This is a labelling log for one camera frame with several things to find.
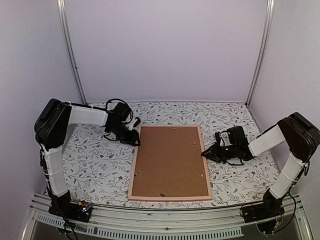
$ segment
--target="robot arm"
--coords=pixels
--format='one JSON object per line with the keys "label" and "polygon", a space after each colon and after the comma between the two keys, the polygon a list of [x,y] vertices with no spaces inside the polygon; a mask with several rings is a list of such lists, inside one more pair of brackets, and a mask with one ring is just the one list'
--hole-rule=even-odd
{"label": "robot arm", "polygon": [[281,143],[287,143],[290,151],[288,159],[278,179],[264,194],[263,204],[242,209],[246,223],[284,213],[282,200],[308,169],[309,160],[320,144],[320,131],[295,112],[280,120],[250,144],[242,127],[232,127],[226,132],[232,145],[220,146],[220,133],[216,133],[217,142],[202,153],[204,157],[217,163],[227,163],[231,158],[249,161]]}
{"label": "robot arm", "polygon": [[40,165],[48,181],[48,193],[52,200],[50,213],[79,221],[89,220],[90,214],[87,211],[74,216],[73,212],[79,212],[79,208],[75,209],[70,203],[70,192],[65,182],[62,146],[68,125],[104,126],[106,133],[115,134],[114,141],[133,146],[141,144],[138,132],[132,129],[140,123],[140,119],[136,118],[136,121],[131,122],[133,112],[128,104],[122,101],[114,109],[107,110],[108,103],[106,108],[100,108],[51,99],[37,119],[34,125],[35,139],[41,148]]}

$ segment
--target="metal pole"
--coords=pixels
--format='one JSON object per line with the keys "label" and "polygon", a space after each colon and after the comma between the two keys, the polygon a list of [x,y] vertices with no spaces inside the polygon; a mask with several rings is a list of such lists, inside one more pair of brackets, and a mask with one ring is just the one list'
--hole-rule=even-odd
{"label": "metal pole", "polygon": [[80,80],[80,75],[79,75],[79,71],[78,71],[78,67],[77,67],[77,63],[76,63],[76,59],[75,59],[75,55],[74,55],[74,50],[73,50],[72,43],[71,43],[65,1],[64,0],[57,0],[57,4],[58,4],[58,12],[59,12],[59,16],[60,16],[63,37],[64,37],[64,41],[65,41],[65,45],[66,45],[66,50],[67,50],[67,53],[69,56],[69,61],[71,64],[71,69],[72,69],[72,74],[74,77],[75,86],[78,91],[81,103],[87,105],[88,102],[87,102],[85,92],[84,92],[84,89],[83,89],[83,86],[82,86],[82,83]]}
{"label": "metal pole", "polygon": [[258,55],[258,59],[256,61],[255,69],[254,69],[254,74],[252,78],[252,82],[250,85],[249,93],[246,98],[245,104],[250,108],[252,100],[255,95],[255,91],[257,88],[257,83],[259,80],[266,48],[267,48],[267,42],[270,34],[270,29],[271,29],[271,23],[272,23],[272,17],[274,13],[274,5],[275,5],[275,0],[268,0],[267,2],[267,7],[266,7],[266,14],[265,14],[265,20],[264,20],[264,29],[263,29],[263,35],[262,35],[262,41],[260,45],[260,51]]}

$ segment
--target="vent grille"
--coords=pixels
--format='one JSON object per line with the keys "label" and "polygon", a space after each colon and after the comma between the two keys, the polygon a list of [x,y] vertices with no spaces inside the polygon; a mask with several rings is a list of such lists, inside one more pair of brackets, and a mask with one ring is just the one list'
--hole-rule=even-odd
{"label": "vent grille", "polygon": [[[37,220],[57,228],[64,228],[65,221],[58,217],[38,213]],[[243,236],[241,227],[194,233],[139,233],[87,226],[83,230],[75,229],[75,232],[112,240],[223,240]]]}

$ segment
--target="lavender wall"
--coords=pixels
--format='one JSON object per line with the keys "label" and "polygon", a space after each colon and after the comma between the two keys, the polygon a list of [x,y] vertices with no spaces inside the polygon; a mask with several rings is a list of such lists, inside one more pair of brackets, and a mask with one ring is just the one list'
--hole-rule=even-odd
{"label": "lavender wall", "polygon": [[50,98],[79,102],[54,0],[0,1],[0,239],[19,239],[45,179],[34,123]]}
{"label": "lavender wall", "polygon": [[[263,130],[293,112],[320,128],[320,1],[276,1],[262,72],[251,106]],[[272,151],[282,168],[288,147]],[[320,239],[320,150],[297,184],[314,239]]]}
{"label": "lavender wall", "polygon": [[245,102],[266,0],[68,0],[88,101]]}

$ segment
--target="patterned fabric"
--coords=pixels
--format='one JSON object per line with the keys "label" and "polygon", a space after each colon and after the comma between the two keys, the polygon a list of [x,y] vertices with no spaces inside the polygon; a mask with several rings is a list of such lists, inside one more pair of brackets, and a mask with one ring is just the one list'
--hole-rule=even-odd
{"label": "patterned fabric", "polygon": [[[141,124],[200,125],[205,149],[214,143],[215,132],[234,126],[242,126],[249,140],[260,134],[247,107],[240,103],[131,102],[129,105],[134,116],[140,117]],[[262,200],[267,188],[279,175],[270,153],[244,162],[243,166],[208,160],[212,201],[128,201],[135,149],[110,142],[103,138],[104,134],[103,127],[78,125],[66,146],[62,156],[63,168],[74,200],[153,209],[231,206]]]}

